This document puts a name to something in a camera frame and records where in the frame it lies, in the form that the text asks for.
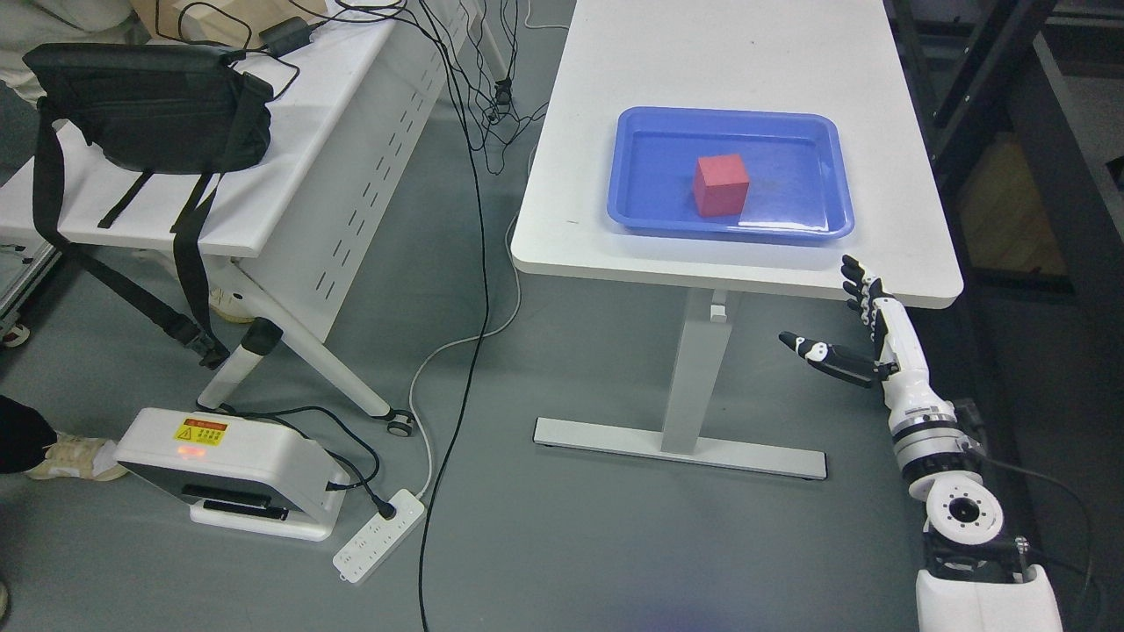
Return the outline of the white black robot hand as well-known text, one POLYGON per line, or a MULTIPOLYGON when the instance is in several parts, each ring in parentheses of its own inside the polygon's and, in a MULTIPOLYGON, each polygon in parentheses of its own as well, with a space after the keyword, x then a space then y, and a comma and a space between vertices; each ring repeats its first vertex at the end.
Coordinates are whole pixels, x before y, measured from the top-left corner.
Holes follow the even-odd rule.
POLYGON ((904 304, 883 289, 881 277, 850 255, 842 256, 840 273, 846 279, 847 308, 868 329, 876 356, 788 331, 779 333, 779 340, 825 374, 863 388, 881 383, 892 435, 922 421, 955 423, 952 405, 931 388, 927 360, 904 304))

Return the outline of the black shoulder bag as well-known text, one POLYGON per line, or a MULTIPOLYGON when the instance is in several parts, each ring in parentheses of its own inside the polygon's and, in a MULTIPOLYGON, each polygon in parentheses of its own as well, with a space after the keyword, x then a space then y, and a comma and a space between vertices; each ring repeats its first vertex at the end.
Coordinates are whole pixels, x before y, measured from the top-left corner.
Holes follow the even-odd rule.
POLYGON ((209 285, 198 240, 214 207, 210 183, 254 168, 270 144, 272 85, 238 72, 241 51, 205 45, 47 43, 25 53, 24 64, 39 80, 36 103, 39 139, 33 157, 31 219, 40 237, 72 258, 182 347, 214 370, 228 349, 214 335, 209 285), (190 315, 174 312, 140 285, 101 263, 61 236, 64 153, 54 124, 76 125, 105 159, 138 177, 99 225, 112 226, 140 188, 155 175, 194 175, 173 233, 173 263, 190 315))

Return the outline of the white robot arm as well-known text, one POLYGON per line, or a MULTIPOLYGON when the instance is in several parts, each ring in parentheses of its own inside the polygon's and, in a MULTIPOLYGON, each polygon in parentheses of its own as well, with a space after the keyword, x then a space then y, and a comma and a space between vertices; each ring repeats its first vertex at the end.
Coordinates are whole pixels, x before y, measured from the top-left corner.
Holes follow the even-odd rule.
POLYGON ((949 404, 892 410, 889 428, 904 481, 924 507, 925 565, 915 593, 922 631, 1061 631, 1063 619, 1027 539, 1005 529, 984 485, 980 444, 949 404))

